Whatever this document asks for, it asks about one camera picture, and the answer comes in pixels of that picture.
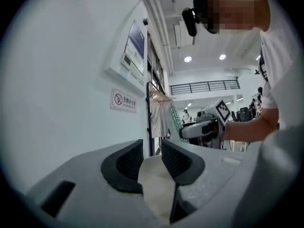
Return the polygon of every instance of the ceiling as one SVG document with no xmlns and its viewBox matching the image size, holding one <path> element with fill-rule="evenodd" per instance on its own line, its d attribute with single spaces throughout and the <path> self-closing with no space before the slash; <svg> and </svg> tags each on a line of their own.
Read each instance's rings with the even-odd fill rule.
<svg viewBox="0 0 304 228">
<path fill-rule="evenodd" d="M 202 98 L 196 100 L 187 100 L 187 101 L 177 101 L 174 102 L 176 109 L 185 109 L 189 103 L 191 106 L 188 108 L 205 108 L 206 106 L 210 106 L 214 104 L 217 100 L 222 99 L 225 103 L 233 102 L 233 95 L 223 96 L 223 97 L 212 97 L 212 98 Z"/>
<path fill-rule="evenodd" d="M 201 25 L 195 45 L 178 48 L 176 46 L 174 25 L 182 20 L 181 12 L 185 7 L 192 7 L 192 0 L 159 0 L 168 30 L 174 71 L 196 69 L 202 67 L 251 68 L 257 67 L 256 58 L 260 54 L 261 39 L 259 29 L 238 34 L 208 33 Z M 225 54 L 225 60 L 219 56 Z M 185 63 L 184 58 L 190 56 L 192 61 Z"/>
</svg>

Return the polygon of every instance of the ceiling light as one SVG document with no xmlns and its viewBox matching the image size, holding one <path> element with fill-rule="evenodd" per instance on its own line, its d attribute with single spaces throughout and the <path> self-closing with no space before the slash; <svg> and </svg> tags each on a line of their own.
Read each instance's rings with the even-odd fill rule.
<svg viewBox="0 0 304 228">
<path fill-rule="evenodd" d="M 219 57 L 220 60 L 224 60 L 225 58 L 226 58 L 226 55 L 224 55 L 224 54 L 220 55 L 220 57 Z"/>
<path fill-rule="evenodd" d="M 185 57 L 185 59 L 184 59 L 184 61 L 185 61 L 186 63 L 191 62 L 191 60 L 192 60 L 192 57 Z"/>
</svg>

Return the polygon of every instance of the man's arm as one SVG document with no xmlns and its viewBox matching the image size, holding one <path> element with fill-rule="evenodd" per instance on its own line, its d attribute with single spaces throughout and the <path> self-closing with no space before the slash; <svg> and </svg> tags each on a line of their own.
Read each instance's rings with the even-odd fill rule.
<svg viewBox="0 0 304 228">
<path fill-rule="evenodd" d="M 278 109 L 261 109 L 261 115 L 249 122 L 228 122 L 223 140 L 255 142 L 264 140 L 276 129 Z"/>
</svg>

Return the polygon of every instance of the black railing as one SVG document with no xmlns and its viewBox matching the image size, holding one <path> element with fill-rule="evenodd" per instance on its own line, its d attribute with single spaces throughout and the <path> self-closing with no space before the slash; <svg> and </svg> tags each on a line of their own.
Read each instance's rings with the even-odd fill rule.
<svg viewBox="0 0 304 228">
<path fill-rule="evenodd" d="M 170 86 L 171 95 L 189 94 L 214 90 L 239 89 L 237 80 L 208 81 Z"/>
</svg>

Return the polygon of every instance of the white t-shirt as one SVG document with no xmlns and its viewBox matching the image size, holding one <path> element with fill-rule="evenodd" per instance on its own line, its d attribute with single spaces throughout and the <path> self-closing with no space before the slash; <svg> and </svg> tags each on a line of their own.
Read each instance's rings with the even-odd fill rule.
<svg viewBox="0 0 304 228">
<path fill-rule="evenodd" d="M 270 7 L 270 27 L 268 31 L 260 32 L 262 39 L 262 53 L 266 70 L 265 86 L 263 87 L 263 108 L 275 109 L 276 102 L 271 95 L 271 89 L 276 86 L 280 79 L 288 72 L 296 61 L 301 42 L 298 33 L 276 0 L 268 0 Z M 279 119 L 280 129 L 285 129 L 285 124 Z"/>
</svg>

